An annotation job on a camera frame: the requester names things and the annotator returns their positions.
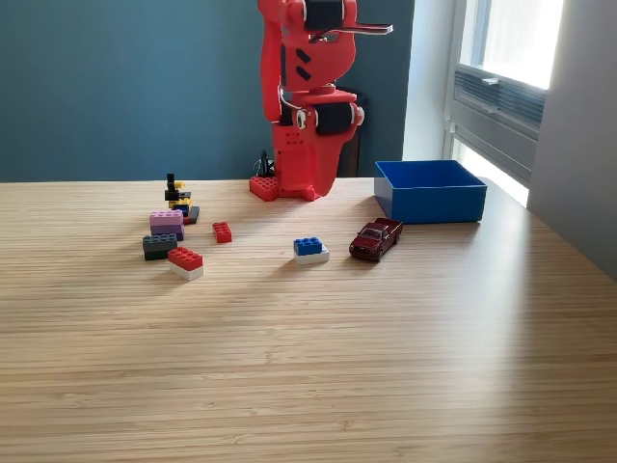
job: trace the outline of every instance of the red lego brick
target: red lego brick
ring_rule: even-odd
[[[274,201],[279,197],[279,182],[276,177],[252,177],[249,189],[263,201]]]
[[[167,259],[187,272],[203,266],[203,257],[186,248],[172,249],[167,254]]]
[[[231,237],[231,230],[229,229],[229,225],[227,222],[222,222],[220,224],[212,224],[212,232],[216,237],[216,242],[219,244],[230,243],[233,241]]]

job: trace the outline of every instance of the blue wall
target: blue wall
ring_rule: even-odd
[[[402,153],[413,2],[360,0],[362,174]],[[241,178],[270,147],[255,0],[0,0],[0,181]]]

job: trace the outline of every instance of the yellow lego piece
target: yellow lego piece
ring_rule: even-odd
[[[188,198],[186,200],[169,201],[168,202],[168,206],[170,207],[170,209],[173,209],[175,205],[188,205],[189,209],[190,209],[191,207],[193,207],[193,198]]]

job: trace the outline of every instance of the blue box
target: blue box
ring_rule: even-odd
[[[296,239],[293,242],[293,250],[297,256],[310,256],[321,254],[322,244],[317,238]]]
[[[405,224],[482,220],[487,186],[457,161],[381,161],[375,169],[375,196],[389,219]]]
[[[176,204],[172,210],[181,210],[184,217],[189,216],[190,207],[188,204]]]

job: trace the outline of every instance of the toy car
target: toy car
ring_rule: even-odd
[[[349,253],[357,259],[380,261],[386,251],[398,243],[403,223],[390,219],[377,219],[368,223],[349,245]]]

